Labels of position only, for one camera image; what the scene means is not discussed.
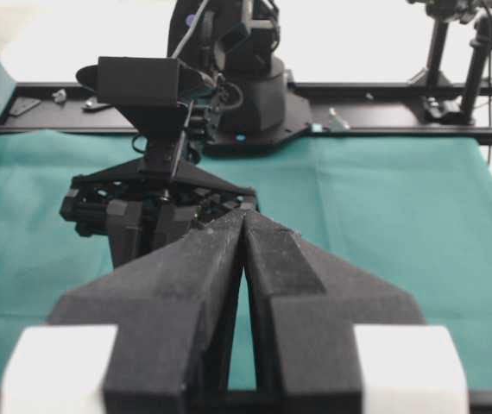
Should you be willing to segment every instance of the black cable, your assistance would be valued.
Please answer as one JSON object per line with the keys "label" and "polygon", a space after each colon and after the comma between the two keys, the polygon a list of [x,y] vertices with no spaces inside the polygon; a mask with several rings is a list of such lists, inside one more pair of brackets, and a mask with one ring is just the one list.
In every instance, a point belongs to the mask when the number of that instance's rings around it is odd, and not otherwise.
{"label": "black cable", "polygon": [[488,166],[491,166],[492,145],[488,147]]}
{"label": "black cable", "polygon": [[141,137],[142,137],[141,134],[135,135],[133,137],[133,140],[131,141],[131,147],[133,147],[133,149],[135,150],[136,153],[144,154],[145,153],[144,149],[140,149],[139,147],[136,146],[136,140],[138,140]]}
{"label": "black cable", "polygon": [[241,106],[243,106],[243,103],[244,103],[244,93],[243,91],[240,89],[240,87],[238,87],[238,85],[235,85],[233,84],[232,82],[227,82],[225,81],[224,83],[224,86],[230,86],[232,89],[235,90],[235,92],[237,93],[238,95],[238,99],[237,101],[232,104],[232,105],[225,105],[223,108],[222,108],[222,111],[223,112],[230,112],[232,110],[237,110],[238,108],[240,108]]}
{"label": "black cable", "polygon": [[489,36],[489,57],[488,57],[488,125],[492,128],[492,14],[489,6],[486,4],[485,0],[480,0],[480,4],[486,10],[488,15],[488,36]]}

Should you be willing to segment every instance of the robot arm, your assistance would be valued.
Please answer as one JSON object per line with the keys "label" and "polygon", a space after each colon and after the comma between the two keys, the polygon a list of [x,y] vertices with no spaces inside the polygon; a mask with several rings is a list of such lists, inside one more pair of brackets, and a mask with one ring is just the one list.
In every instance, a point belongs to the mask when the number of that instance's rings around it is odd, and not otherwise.
{"label": "robot arm", "polygon": [[167,55],[211,76],[265,72],[280,39],[274,0],[178,0]]}

